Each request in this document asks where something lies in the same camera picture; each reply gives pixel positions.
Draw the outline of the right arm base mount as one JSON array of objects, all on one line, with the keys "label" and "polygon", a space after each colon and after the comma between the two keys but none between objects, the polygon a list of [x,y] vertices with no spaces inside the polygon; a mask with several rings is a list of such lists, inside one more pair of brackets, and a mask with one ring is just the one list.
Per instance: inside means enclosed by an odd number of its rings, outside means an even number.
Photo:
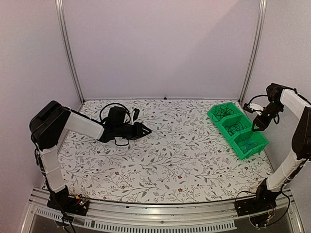
[{"label": "right arm base mount", "polygon": [[234,206],[238,216],[246,216],[276,208],[276,199],[253,197],[243,200],[236,200]]}]

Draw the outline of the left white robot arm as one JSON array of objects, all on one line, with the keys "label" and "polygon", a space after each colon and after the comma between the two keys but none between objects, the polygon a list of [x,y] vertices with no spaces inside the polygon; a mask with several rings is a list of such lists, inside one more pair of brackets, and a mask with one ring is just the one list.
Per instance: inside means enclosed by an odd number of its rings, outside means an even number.
[{"label": "left white robot arm", "polygon": [[31,141],[35,145],[37,163],[46,180],[47,189],[55,194],[53,202],[62,211],[72,207],[72,200],[62,191],[67,191],[58,161],[59,142],[65,132],[75,132],[102,143],[137,140],[149,135],[152,130],[138,121],[139,109],[130,111],[121,103],[110,103],[99,113],[99,120],[92,119],[59,102],[50,101],[30,121]]}]

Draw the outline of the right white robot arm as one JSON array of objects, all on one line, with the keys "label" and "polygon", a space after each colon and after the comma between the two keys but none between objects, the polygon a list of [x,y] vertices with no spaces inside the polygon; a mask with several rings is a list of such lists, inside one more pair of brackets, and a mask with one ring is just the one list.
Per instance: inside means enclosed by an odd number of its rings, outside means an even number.
[{"label": "right white robot arm", "polygon": [[266,88],[268,105],[262,107],[252,100],[247,104],[250,112],[257,113],[253,120],[252,131],[262,132],[284,110],[290,111],[284,130],[273,133],[278,145],[288,149],[288,155],[276,171],[262,182],[262,189],[267,193],[280,193],[282,186],[289,183],[304,163],[311,158],[311,102],[295,88],[272,83]]}]

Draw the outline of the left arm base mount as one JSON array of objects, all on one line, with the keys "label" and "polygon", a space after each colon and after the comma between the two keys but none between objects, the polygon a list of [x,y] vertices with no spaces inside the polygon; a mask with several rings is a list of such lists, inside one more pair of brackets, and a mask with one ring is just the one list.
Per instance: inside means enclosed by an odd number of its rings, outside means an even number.
[{"label": "left arm base mount", "polygon": [[83,197],[82,195],[71,196],[64,192],[53,193],[50,194],[47,206],[66,213],[86,216],[89,207],[89,197]]}]

